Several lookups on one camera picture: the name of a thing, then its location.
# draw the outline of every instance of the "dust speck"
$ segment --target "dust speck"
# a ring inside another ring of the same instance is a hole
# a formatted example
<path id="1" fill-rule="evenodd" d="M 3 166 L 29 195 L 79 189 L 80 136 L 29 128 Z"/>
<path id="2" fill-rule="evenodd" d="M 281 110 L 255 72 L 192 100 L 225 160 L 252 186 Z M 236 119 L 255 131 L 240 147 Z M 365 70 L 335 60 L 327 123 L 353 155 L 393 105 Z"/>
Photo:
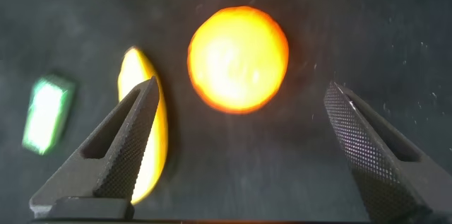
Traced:
<path id="1" fill-rule="evenodd" d="M 195 8 L 195 12 L 196 12 L 196 13 L 201 12 L 201 9 L 202 9 L 202 8 L 203 8 L 203 4 L 197 5 L 196 8 Z"/>

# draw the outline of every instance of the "yellow banana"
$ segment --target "yellow banana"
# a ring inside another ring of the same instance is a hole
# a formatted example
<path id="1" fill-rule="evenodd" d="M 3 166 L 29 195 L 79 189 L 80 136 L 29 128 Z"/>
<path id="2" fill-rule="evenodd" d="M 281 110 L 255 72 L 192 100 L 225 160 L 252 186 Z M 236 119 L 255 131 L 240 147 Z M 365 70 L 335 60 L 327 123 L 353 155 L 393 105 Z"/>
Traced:
<path id="1" fill-rule="evenodd" d="M 125 54 L 118 76 L 119 101 L 121 101 L 137 84 L 155 76 L 160 91 L 160 100 L 155 113 L 153 127 L 150 130 L 140 172 L 136 180 L 131 203 L 137 204 L 149 195 L 162 173 L 168 148 L 168 125 L 165 100 L 161 82 L 152 64 L 135 47 Z"/>

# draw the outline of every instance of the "green block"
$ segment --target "green block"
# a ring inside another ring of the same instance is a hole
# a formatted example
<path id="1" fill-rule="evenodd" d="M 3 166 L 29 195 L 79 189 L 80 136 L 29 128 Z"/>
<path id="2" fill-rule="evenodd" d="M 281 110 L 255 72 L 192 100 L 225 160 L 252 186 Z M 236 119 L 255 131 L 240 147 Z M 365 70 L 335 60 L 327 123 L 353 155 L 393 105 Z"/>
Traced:
<path id="1" fill-rule="evenodd" d="M 57 143 L 71 107 L 75 84 L 48 75 L 33 86 L 22 146 L 40 155 Z"/>

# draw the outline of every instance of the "green eraser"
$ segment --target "green eraser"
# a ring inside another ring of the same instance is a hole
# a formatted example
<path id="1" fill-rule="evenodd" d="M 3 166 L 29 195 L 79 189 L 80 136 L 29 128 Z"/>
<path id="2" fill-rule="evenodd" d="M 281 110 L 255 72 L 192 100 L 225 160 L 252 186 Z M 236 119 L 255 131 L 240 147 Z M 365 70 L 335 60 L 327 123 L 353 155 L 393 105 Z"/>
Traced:
<path id="1" fill-rule="evenodd" d="M 71 107 L 75 84 L 56 75 L 34 84 L 28 106 L 22 146 L 40 155 L 57 143 Z"/>

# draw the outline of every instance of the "black surface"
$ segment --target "black surface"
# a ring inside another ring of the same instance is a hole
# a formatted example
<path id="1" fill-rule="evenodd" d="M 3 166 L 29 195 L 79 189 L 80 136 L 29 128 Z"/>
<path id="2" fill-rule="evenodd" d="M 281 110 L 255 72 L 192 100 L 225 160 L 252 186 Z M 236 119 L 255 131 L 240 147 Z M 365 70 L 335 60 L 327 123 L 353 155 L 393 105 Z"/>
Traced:
<path id="1" fill-rule="evenodd" d="M 186 48 L 217 10 L 246 4 L 279 22 L 290 61 L 268 105 L 234 116 L 195 94 Z M 1 220 L 29 219 L 32 193 L 116 105 L 131 45 L 164 83 L 170 143 L 136 217 L 365 220 L 322 105 L 327 83 L 346 83 L 452 172 L 451 14 L 451 0 L 0 0 Z M 41 157 L 20 141 L 32 83 L 53 70 L 78 92 L 62 141 Z"/>

